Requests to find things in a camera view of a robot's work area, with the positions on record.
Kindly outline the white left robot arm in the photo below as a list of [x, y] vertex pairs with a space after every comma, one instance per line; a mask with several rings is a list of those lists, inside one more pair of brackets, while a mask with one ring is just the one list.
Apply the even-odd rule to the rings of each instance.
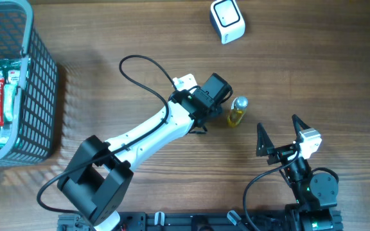
[[205, 122], [222, 113], [231, 86], [213, 73], [203, 86], [192, 74], [174, 78], [175, 91], [158, 113], [131, 131], [101, 141], [92, 135], [81, 143], [66, 167], [58, 189], [93, 230], [114, 230], [134, 171], [162, 147], [189, 133], [205, 133]]

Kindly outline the white barcode scanner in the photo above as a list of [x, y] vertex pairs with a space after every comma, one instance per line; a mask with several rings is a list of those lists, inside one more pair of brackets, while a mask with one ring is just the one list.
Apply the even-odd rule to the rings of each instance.
[[211, 3], [209, 19], [222, 44], [237, 40], [245, 33], [245, 20], [235, 0]]

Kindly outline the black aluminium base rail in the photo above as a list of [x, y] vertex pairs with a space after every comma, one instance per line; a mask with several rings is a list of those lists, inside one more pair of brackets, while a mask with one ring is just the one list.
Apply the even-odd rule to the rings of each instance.
[[[224, 213], [163, 213], [122, 212], [121, 221], [114, 230], [252, 230], [243, 214]], [[300, 214], [293, 218], [282, 210], [261, 211], [251, 219], [260, 230], [334, 230], [344, 229], [340, 212], [321, 218]]]

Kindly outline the dark grey plastic basket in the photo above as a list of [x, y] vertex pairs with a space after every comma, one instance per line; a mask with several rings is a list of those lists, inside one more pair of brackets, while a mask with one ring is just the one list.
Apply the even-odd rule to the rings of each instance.
[[0, 167], [38, 164], [53, 152], [58, 69], [27, 1], [0, 1], [0, 59], [21, 60], [12, 129], [0, 148]]

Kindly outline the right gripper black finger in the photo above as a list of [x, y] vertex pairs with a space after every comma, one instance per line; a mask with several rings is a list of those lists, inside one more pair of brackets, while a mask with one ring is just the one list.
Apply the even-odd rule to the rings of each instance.
[[297, 136], [302, 130], [310, 129], [310, 127], [306, 123], [304, 123], [303, 120], [300, 119], [296, 114], [292, 116], [292, 122], [294, 125], [295, 134]]
[[273, 154], [274, 145], [261, 123], [257, 124], [256, 156], [264, 157]]

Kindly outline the white wet wipe sachet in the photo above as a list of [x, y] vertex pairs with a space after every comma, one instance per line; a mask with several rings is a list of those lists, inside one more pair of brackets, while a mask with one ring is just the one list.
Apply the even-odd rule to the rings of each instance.
[[16, 90], [17, 86], [14, 84], [6, 84], [4, 86], [3, 112], [5, 123], [11, 123], [13, 121], [13, 108]]

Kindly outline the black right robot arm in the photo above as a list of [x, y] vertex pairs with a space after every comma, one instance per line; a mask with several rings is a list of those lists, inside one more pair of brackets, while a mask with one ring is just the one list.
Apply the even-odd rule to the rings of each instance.
[[290, 230], [342, 230], [337, 206], [339, 176], [326, 168], [311, 168], [308, 159], [317, 152], [321, 134], [292, 116], [296, 138], [291, 144], [275, 147], [261, 123], [257, 125], [256, 155], [267, 157], [267, 164], [280, 164], [279, 173], [292, 190], [296, 203], [285, 206]]

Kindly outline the yellow oil bottle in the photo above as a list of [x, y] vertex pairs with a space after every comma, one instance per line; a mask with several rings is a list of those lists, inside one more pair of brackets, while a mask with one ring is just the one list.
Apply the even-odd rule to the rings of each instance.
[[238, 96], [231, 103], [231, 109], [227, 116], [227, 124], [234, 128], [238, 126], [247, 111], [249, 101], [245, 96]]

